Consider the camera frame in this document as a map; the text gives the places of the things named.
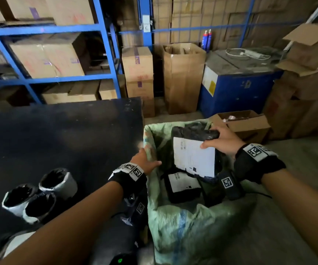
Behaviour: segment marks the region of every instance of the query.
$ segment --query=green plastic bag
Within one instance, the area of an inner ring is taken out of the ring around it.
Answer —
[[[171,129],[201,122],[208,129],[211,122],[173,122],[144,127],[144,149],[149,160],[161,160],[148,180],[148,220],[158,264],[215,264],[219,254],[248,223],[256,197],[224,200],[210,208],[196,202],[186,206],[171,205],[160,182],[163,171],[172,166]]]

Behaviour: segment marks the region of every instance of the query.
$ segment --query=roll of packing tape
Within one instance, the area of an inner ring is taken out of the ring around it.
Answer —
[[[7,192],[2,207],[18,217],[23,216],[27,203],[38,193],[38,188],[31,184],[22,184]]]
[[[67,169],[57,168],[42,177],[39,189],[45,193],[54,192],[56,196],[67,200],[76,194],[78,186]]]
[[[56,196],[53,193],[40,193],[35,195],[26,204],[23,210],[23,218],[29,224],[41,222],[55,207]]]

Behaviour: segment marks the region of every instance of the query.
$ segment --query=person's left hand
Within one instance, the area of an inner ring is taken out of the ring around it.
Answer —
[[[131,163],[134,163],[136,165],[139,165],[141,169],[143,169],[144,173],[146,175],[149,175],[154,168],[161,165],[161,161],[154,161],[150,162],[148,161],[147,154],[144,150],[144,148],[141,148],[139,152],[132,157],[130,160]]]

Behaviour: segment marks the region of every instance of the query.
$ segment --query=forearm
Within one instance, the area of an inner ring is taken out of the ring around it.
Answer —
[[[79,264],[90,253],[102,224],[123,196],[117,182],[109,182],[68,209],[17,247],[0,265]]]
[[[265,174],[262,184],[318,255],[318,191],[293,177],[286,169]]]

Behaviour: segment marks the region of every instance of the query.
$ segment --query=yellow sticker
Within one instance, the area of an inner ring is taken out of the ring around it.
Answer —
[[[216,84],[213,82],[213,81],[211,81],[210,82],[210,86],[209,86],[209,93],[213,96],[214,95],[214,92],[215,92],[215,86],[216,86]]]

